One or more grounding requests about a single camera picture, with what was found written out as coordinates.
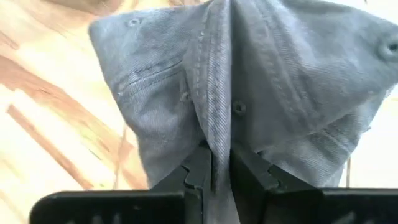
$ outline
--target gray fabric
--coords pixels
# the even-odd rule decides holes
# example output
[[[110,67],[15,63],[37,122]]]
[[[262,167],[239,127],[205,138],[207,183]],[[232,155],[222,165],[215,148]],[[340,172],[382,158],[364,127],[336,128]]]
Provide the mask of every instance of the gray fabric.
[[[151,185],[208,141],[215,155],[209,221],[217,224],[239,223],[231,141],[310,184],[337,185],[398,82],[397,34],[366,12],[305,0],[214,0],[90,27]]]

